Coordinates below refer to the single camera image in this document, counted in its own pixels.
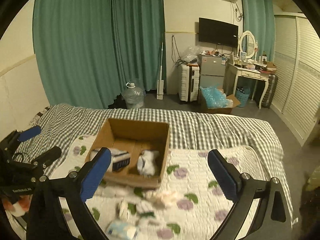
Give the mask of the light blue tissue pack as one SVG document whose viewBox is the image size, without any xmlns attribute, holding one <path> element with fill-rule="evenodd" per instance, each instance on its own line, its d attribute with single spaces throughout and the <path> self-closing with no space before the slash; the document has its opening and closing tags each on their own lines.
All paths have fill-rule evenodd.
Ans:
<svg viewBox="0 0 320 240">
<path fill-rule="evenodd" d="M 112 221 L 105 231 L 109 239 L 136 239 L 138 230 L 135 226 L 121 220 Z"/>
</svg>

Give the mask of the dark blue tissue pack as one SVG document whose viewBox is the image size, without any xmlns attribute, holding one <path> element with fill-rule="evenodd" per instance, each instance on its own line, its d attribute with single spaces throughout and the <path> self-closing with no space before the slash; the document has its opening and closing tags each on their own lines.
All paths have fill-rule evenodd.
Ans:
<svg viewBox="0 0 320 240">
<path fill-rule="evenodd" d="M 95 156 L 102 152 L 102 156 L 94 163 L 94 170 L 99 172 L 119 172 L 130 164 L 131 154 L 116 148 L 96 148 L 89 154 L 92 161 Z"/>
</svg>

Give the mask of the white grey sock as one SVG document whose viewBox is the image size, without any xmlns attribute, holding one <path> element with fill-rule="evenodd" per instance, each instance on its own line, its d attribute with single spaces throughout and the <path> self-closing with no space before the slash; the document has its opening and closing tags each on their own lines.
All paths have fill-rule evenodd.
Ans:
<svg viewBox="0 0 320 240">
<path fill-rule="evenodd" d="M 156 160 L 159 157 L 158 151 L 142 150 L 137 160 L 137 170 L 141 176 L 152 177 L 159 174 Z"/>
</svg>

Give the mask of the white tissue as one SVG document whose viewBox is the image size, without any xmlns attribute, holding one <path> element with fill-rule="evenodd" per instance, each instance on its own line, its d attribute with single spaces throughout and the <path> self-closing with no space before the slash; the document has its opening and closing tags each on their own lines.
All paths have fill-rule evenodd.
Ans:
<svg viewBox="0 0 320 240">
<path fill-rule="evenodd" d="M 145 198 L 156 207 L 168 209 L 172 207 L 178 200 L 179 194 L 173 191 L 147 191 Z"/>
</svg>

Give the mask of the white floral quilted blanket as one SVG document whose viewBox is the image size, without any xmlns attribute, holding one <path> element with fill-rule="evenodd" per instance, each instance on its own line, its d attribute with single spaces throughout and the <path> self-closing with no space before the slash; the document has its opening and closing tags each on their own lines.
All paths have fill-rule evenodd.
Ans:
<svg viewBox="0 0 320 240">
<path fill-rule="evenodd" d="M 50 179 L 63 178 L 84 165 L 95 136 L 82 135 L 69 146 L 62 164 Z M 258 154 L 249 146 L 218 149 L 240 173 L 269 180 Z M 207 163 L 209 150 L 169 150 L 160 188 L 133 189 L 103 182 L 86 201 L 101 229 L 116 219 L 137 230 L 135 239 L 210 239 L 231 209 Z"/>
</svg>

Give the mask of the clear water jug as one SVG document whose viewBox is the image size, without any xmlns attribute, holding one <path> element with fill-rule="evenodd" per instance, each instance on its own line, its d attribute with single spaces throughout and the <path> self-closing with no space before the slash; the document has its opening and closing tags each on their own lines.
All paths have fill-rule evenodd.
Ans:
<svg viewBox="0 0 320 240">
<path fill-rule="evenodd" d="M 134 82 L 127 82 L 126 89 L 121 93 L 127 109 L 144 108 L 144 90 Z"/>
</svg>

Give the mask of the blue laundry basket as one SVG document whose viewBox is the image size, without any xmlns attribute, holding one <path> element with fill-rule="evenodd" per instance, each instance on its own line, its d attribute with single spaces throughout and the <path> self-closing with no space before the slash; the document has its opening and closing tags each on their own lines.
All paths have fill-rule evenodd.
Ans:
<svg viewBox="0 0 320 240">
<path fill-rule="evenodd" d="M 249 87 L 237 87 L 235 91 L 235 97 L 239 100 L 240 105 L 238 107 L 245 107 L 251 90 Z"/>
</svg>

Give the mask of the teal curtain left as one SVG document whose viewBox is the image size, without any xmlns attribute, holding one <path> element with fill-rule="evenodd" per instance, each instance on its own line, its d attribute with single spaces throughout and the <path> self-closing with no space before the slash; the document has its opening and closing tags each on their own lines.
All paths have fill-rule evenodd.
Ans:
<svg viewBox="0 0 320 240">
<path fill-rule="evenodd" d="M 33 44 L 51 105 L 111 105 L 136 81 L 156 89 L 163 0 L 35 0 Z"/>
</svg>

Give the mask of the teal curtain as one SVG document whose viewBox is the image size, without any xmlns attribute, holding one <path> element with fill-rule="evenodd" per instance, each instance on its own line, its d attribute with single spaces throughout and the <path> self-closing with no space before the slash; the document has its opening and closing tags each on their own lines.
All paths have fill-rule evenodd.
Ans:
<svg viewBox="0 0 320 240">
<path fill-rule="evenodd" d="M 111 105 L 136 81 L 156 89 L 163 0 L 35 0 L 33 44 L 51 105 Z"/>
<path fill-rule="evenodd" d="M 244 31 L 250 31 L 258 41 L 257 56 L 274 57 L 275 20 L 273 0 L 242 0 Z"/>
</svg>

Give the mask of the dark suitcase by wardrobe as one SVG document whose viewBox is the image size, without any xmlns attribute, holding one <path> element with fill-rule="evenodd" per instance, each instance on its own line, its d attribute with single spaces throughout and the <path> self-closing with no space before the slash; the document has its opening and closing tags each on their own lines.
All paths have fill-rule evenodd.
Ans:
<svg viewBox="0 0 320 240">
<path fill-rule="evenodd" d="M 278 84 L 278 76 L 276 74 L 270 74 L 268 78 L 268 89 L 263 97 L 261 106 L 264 108 L 270 108 L 273 101 L 276 88 Z"/>
</svg>

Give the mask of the white dressing table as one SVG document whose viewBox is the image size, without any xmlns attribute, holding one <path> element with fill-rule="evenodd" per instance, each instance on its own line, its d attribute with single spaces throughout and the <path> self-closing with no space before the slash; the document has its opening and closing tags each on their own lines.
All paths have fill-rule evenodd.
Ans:
<svg viewBox="0 0 320 240">
<path fill-rule="evenodd" d="M 222 88 L 227 95 L 235 95 L 239 80 L 241 85 L 254 85 L 251 100 L 254 99 L 256 94 L 258 81 L 263 81 L 264 89 L 258 103 L 259 109 L 262 109 L 262 102 L 269 85 L 269 74 L 258 70 L 237 67 L 229 62 L 226 63 Z"/>
</svg>

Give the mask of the silver mini fridge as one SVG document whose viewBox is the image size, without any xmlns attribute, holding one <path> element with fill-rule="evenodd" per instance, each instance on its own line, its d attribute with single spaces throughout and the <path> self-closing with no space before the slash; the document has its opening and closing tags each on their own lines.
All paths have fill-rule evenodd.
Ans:
<svg viewBox="0 0 320 240">
<path fill-rule="evenodd" d="M 200 87 L 223 88 L 225 71 L 223 57 L 200 55 Z"/>
</svg>

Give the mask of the white oval vanity mirror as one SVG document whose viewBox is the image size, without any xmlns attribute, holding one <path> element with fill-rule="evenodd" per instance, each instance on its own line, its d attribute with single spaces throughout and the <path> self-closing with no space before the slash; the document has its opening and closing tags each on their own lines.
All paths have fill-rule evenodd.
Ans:
<svg viewBox="0 0 320 240">
<path fill-rule="evenodd" d="M 238 50 L 240 60 L 253 59 L 256 56 L 258 43 L 251 31 L 244 31 L 239 38 Z"/>
</svg>

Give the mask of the teal curtain right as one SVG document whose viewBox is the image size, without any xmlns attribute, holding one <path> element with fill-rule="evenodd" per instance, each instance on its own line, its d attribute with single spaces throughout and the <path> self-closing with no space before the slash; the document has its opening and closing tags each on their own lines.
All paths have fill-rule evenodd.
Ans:
<svg viewBox="0 0 320 240">
<path fill-rule="evenodd" d="M 242 0 L 244 31 L 250 31 L 258 41 L 257 56 L 274 57 L 275 20 L 273 0 Z"/>
</svg>

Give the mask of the black wall television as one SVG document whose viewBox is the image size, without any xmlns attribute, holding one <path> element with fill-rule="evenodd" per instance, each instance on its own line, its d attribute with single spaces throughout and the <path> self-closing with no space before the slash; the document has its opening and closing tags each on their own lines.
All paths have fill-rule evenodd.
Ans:
<svg viewBox="0 0 320 240">
<path fill-rule="evenodd" d="M 199 18 L 199 41 L 235 48 L 239 27 L 234 24 Z"/>
</svg>

